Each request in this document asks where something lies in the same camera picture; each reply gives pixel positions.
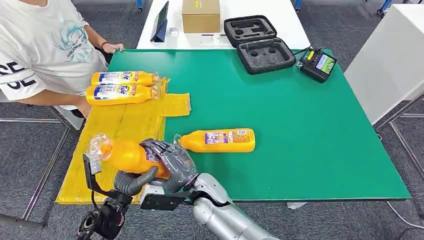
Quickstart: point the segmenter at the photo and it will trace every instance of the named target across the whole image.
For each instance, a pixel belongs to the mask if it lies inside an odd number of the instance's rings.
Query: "person's hand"
[[[92,106],[87,102],[86,96],[78,96],[78,101],[75,104],[75,106],[82,113],[84,118],[87,119],[87,117],[89,116],[90,110],[92,109]]]
[[[152,150],[169,171],[170,178],[164,183],[164,188],[171,193],[178,192],[198,175],[194,161],[180,145],[148,138],[140,146]]]
[[[119,43],[119,44],[106,43],[103,45],[103,51],[105,51],[108,54],[114,54],[117,51],[117,49],[119,49],[119,51],[122,52],[125,48],[122,43]]]

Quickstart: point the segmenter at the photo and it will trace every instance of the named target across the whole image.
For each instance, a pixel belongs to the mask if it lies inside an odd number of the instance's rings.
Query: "cardboard box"
[[[220,0],[183,0],[184,33],[219,33],[220,12]]]

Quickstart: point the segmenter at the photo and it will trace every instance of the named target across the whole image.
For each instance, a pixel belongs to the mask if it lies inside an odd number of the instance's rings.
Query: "yellow mat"
[[[167,81],[162,90],[166,93]],[[56,198],[59,204],[90,204],[91,190],[87,188],[84,172],[83,153],[93,136],[105,133],[111,138],[141,142],[147,138],[164,139],[165,117],[187,116],[190,114],[190,95],[168,93],[160,100],[149,100],[140,104],[97,106],[91,109],[73,153],[72,161]],[[113,188],[117,170],[107,163],[102,172],[96,174],[100,187],[108,191]],[[106,196],[96,193],[94,199],[102,203]]]

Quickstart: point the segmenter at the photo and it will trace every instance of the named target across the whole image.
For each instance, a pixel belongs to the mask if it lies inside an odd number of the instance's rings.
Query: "gray carpet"
[[[135,48],[146,10],[134,0],[73,0],[81,14],[111,42]],[[383,0],[304,0],[299,13],[310,41],[329,48],[346,69],[380,18],[374,15]],[[424,113],[421,104],[410,111]],[[45,107],[0,104],[0,117],[52,118]],[[424,160],[424,120],[400,119],[399,129],[417,156]],[[53,154],[64,127],[60,124],[0,123],[0,213],[20,217]],[[413,199],[394,202],[411,223],[423,225],[424,181],[390,126],[381,131],[382,143],[411,192]],[[42,230],[18,229],[0,224],[2,240],[72,239],[90,205],[59,205],[54,199],[61,187],[78,137],[70,134],[30,219],[44,221]],[[299,209],[284,203],[244,203],[239,206],[253,220],[281,239],[290,240],[396,240],[407,228],[384,202],[313,202]],[[403,240],[422,240],[424,232],[412,230]],[[139,210],[133,206],[119,236],[122,240],[216,239],[193,219],[191,208],[173,212]]]

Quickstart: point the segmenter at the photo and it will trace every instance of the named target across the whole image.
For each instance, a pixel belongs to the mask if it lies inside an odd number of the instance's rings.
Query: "white table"
[[[289,0],[220,0],[220,33],[184,33],[181,16],[183,0],[169,0],[165,42],[150,42],[155,18],[167,0],[153,0],[137,49],[232,49],[224,33],[224,20],[252,15],[269,19],[290,49],[300,50],[311,44]],[[170,29],[176,28],[177,35]]]
[[[344,73],[375,124],[424,92],[424,4],[393,4]]]

